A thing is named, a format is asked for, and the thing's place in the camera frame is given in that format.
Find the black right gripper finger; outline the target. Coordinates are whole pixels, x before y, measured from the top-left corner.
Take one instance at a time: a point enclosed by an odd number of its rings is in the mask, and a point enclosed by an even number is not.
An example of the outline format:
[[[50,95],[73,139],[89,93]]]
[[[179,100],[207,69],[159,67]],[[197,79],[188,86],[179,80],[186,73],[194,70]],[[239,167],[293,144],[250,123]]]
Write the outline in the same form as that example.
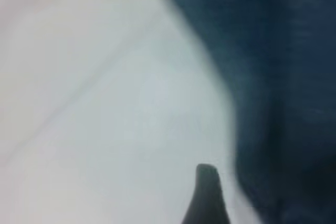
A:
[[[182,224],[230,224],[215,166],[197,165],[193,196]]]

